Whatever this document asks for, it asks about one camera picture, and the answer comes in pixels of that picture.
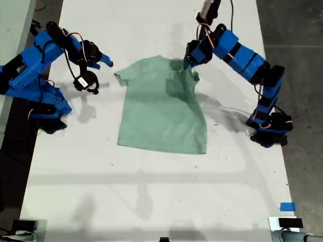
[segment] blue robotic arm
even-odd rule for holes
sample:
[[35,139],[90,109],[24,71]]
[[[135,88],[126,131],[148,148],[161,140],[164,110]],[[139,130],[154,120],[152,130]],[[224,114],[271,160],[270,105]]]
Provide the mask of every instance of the blue robotic arm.
[[98,94],[97,76],[87,70],[87,67],[100,69],[98,62],[112,67],[113,62],[101,53],[93,42],[79,42],[73,33],[69,34],[54,22],[49,22],[46,30],[37,34],[34,40],[32,46],[6,65],[0,66],[0,94],[31,101],[30,117],[37,118],[40,128],[52,134],[56,130],[66,128],[60,117],[68,115],[72,109],[60,89],[43,80],[40,74],[59,56],[65,54],[66,58],[80,67],[78,76],[75,76],[70,68],[75,88],[78,91],[87,90]]
[[[209,5],[219,7],[220,1]],[[202,24],[210,24],[207,19],[202,19],[199,13],[197,20]],[[256,109],[247,121],[247,125],[257,130],[251,139],[264,147],[270,147],[275,143],[282,146],[287,144],[286,133],[293,129],[291,117],[282,112],[272,112],[277,101],[284,76],[284,67],[273,66],[253,50],[239,43],[234,33],[228,30],[225,25],[219,24],[211,32],[208,26],[203,29],[207,34],[200,34],[198,40],[193,40],[187,45],[184,58],[184,68],[206,64],[213,54],[227,63],[233,70],[240,74],[250,84],[263,87],[259,95]]]

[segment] t-shirt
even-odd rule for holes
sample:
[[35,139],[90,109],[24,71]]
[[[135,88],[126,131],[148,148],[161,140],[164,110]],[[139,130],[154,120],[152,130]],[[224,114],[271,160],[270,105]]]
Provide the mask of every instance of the t-shirt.
[[198,73],[182,60],[142,59],[115,76],[127,85],[118,145],[205,154],[207,128],[194,89]]

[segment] red wire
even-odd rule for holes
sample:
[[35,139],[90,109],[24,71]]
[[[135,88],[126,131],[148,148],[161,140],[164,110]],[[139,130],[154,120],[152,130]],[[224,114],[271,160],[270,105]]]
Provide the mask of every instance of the red wire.
[[34,110],[34,109],[31,109],[31,110],[29,111],[29,113],[28,113],[28,119],[29,119],[30,114],[31,114],[31,112],[32,112],[33,110]]
[[82,40],[82,49],[83,49],[83,55],[84,55],[84,59],[85,59],[85,61],[87,62],[87,59],[86,59],[86,56],[85,56],[85,49],[84,49],[84,40],[83,40],[83,38],[82,38],[82,35],[80,34],[80,33],[77,33],[77,32],[71,32],[71,33],[68,33],[67,35],[65,34],[65,32],[63,31],[63,29],[62,29],[62,33],[66,36],[66,37],[68,37],[68,36],[70,36],[70,35],[73,35],[73,34],[78,34],[80,37],[81,37],[81,40]]
[[[262,85],[260,85],[260,88],[259,88],[259,92],[258,92],[258,102],[260,101],[260,99],[261,99],[261,91],[262,91]],[[254,113],[254,116],[253,116],[253,120],[255,120],[255,118],[256,118],[256,115],[257,115],[257,112],[258,112],[258,110],[256,109],[256,112]]]
[[213,43],[212,41],[212,38],[210,36],[210,26],[208,24],[199,24],[197,26],[197,29],[196,29],[196,40],[198,40],[198,30],[199,30],[199,27],[203,25],[203,26],[206,26],[207,28],[204,28],[205,32],[206,32],[206,35],[208,37],[208,40],[210,41],[210,44],[212,45],[212,48],[214,49],[216,47],[216,45]]
[[268,124],[268,126],[267,127],[263,127],[263,126],[261,126],[261,125],[259,125],[262,129],[269,129],[272,125],[271,124]]

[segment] gray floor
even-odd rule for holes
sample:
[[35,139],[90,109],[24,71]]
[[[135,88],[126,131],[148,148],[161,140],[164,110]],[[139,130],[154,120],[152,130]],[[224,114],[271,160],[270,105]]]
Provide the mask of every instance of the gray floor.
[[[34,15],[43,25],[59,20],[63,3],[45,1],[47,8]],[[43,2],[37,2],[40,8]],[[283,152],[296,214],[307,232],[323,235],[323,1],[257,0],[257,4],[267,60],[286,67],[278,105],[294,122]]]

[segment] blue tape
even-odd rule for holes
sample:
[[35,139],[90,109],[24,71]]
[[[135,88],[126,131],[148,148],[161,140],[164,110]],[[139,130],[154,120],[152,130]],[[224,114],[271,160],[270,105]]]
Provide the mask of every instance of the blue tape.
[[281,203],[281,212],[295,212],[295,203]]

